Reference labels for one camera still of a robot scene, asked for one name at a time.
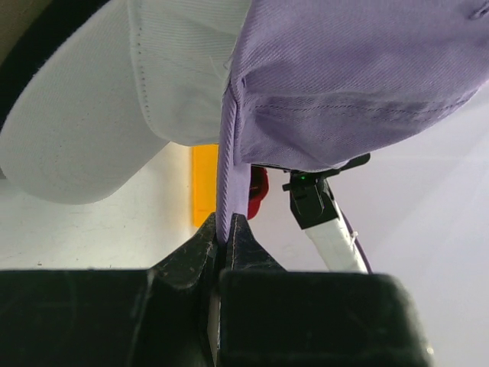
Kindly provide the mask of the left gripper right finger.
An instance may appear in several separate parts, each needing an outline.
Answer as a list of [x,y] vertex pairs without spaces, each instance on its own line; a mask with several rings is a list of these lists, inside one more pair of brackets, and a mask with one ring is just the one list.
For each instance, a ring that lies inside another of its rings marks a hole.
[[221,366],[429,366],[406,288],[386,274],[284,270],[232,218],[219,277]]

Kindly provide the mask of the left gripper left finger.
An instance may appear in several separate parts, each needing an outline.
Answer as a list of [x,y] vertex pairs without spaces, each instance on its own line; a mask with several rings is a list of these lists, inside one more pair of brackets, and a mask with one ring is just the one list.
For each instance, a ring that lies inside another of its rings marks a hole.
[[4,270],[3,366],[211,366],[215,220],[148,269]]

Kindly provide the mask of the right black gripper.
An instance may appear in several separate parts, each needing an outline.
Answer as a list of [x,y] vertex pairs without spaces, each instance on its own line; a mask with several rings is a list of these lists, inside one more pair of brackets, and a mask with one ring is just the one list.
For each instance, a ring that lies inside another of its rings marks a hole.
[[305,172],[278,166],[264,165],[264,168],[282,170],[290,175],[290,181],[282,186],[289,193],[290,210],[301,229],[310,229],[334,219],[339,219],[340,209],[335,208],[335,198],[328,179],[343,171],[365,165],[371,154],[351,159],[340,168],[326,171]]

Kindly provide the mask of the red cap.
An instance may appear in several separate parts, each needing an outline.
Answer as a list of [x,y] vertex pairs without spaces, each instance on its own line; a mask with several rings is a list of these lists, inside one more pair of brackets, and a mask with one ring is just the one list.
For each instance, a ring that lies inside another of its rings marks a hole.
[[269,180],[267,170],[263,167],[251,167],[251,182],[248,200],[247,219],[253,219],[260,207],[261,203],[268,194]]

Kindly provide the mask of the lavender cap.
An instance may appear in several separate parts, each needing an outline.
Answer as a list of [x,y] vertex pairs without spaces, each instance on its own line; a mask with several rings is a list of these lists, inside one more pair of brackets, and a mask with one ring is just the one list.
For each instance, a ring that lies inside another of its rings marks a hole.
[[254,1],[222,100],[216,232],[251,167],[316,172],[396,144],[488,80],[486,1]]

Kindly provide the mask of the white baseball cap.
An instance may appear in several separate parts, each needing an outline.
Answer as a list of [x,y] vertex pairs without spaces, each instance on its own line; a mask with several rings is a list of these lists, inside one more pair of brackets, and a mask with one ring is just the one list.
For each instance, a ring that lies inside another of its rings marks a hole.
[[167,144],[215,144],[247,1],[106,1],[35,73],[1,169],[55,203],[102,200]]

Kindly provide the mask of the black and white cap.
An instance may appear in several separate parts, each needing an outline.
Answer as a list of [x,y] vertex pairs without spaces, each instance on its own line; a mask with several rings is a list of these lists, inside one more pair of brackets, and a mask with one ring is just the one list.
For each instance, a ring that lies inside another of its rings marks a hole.
[[35,73],[105,0],[52,1],[28,27],[1,64],[1,123]]

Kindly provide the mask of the beige baseball cap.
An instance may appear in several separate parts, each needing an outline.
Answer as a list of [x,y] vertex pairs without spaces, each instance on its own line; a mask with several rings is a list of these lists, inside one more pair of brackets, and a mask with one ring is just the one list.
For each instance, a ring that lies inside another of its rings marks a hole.
[[0,0],[0,63],[51,0]]

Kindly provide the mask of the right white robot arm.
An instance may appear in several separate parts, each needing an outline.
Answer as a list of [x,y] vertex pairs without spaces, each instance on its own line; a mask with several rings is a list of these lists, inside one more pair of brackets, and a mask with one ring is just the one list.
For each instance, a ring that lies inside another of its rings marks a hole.
[[370,263],[340,209],[328,179],[365,165],[371,156],[364,154],[339,167],[305,172],[282,168],[289,182],[282,190],[289,195],[290,211],[298,226],[312,241],[329,271],[370,274]]

